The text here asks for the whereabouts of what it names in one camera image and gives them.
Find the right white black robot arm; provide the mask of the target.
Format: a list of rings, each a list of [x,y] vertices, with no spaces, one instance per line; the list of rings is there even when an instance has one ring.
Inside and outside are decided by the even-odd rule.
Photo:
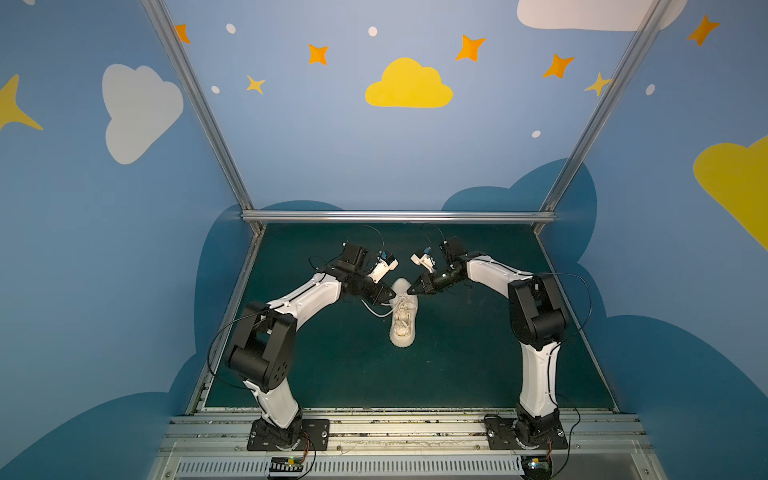
[[[514,439],[524,449],[566,448],[568,435],[556,402],[556,370],[569,318],[555,275],[527,272],[480,252],[470,253],[456,237],[443,241],[440,250],[446,262],[442,271],[436,269],[429,247],[411,255],[411,261],[426,271],[408,293],[433,295],[470,280],[507,298],[511,330],[522,354]]]

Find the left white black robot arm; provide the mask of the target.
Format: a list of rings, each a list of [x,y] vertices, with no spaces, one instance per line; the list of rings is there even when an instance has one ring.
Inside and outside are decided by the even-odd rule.
[[[307,438],[302,410],[288,382],[300,328],[345,296],[370,304],[395,297],[383,278],[398,266],[396,257],[382,250],[367,267],[368,253],[361,246],[345,243],[338,258],[318,267],[303,285],[269,302],[249,303],[228,325],[232,333],[221,362],[237,375],[261,410],[254,422],[258,449],[292,450]]]

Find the white shoelace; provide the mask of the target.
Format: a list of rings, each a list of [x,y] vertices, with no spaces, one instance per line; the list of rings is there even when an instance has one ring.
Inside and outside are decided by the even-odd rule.
[[[393,308],[390,308],[388,311],[386,311],[386,312],[383,312],[383,313],[382,313],[382,312],[377,312],[377,311],[376,311],[376,310],[374,310],[374,309],[373,309],[373,307],[372,307],[372,306],[371,306],[371,305],[370,305],[368,302],[366,302],[365,300],[361,299],[360,301],[361,301],[361,303],[363,304],[363,306],[366,308],[366,310],[367,310],[368,312],[370,312],[370,313],[371,313],[373,316],[375,316],[375,317],[377,317],[377,318],[380,318],[380,319],[386,318],[386,317],[388,317],[388,316],[392,315],[392,314],[393,314],[393,312],[394,312],[394,309],[393,309]]]

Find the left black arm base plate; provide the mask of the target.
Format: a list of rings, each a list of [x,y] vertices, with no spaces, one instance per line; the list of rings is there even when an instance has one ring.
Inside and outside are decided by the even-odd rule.
[[[247,439],[248,451],[325,451],[328,447],[330,421],[297,417],[286,428],[265,419],[253,422]]]

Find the white sneaker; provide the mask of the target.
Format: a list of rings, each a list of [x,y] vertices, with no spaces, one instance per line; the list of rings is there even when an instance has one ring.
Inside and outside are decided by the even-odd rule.
[[[392,320],[389,337],[398,348],[407,348],[415,340],[418,297],[408,293],[410,288],[411,283],[405,278],[397,279],[392,285],[395,297],[390,300]]]

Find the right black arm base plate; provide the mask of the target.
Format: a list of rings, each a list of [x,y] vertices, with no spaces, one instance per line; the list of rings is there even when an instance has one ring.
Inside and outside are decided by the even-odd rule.
[[[488,414],[483,423],[491,450],[567,450],[565,430],[556,414],[507,418]]]

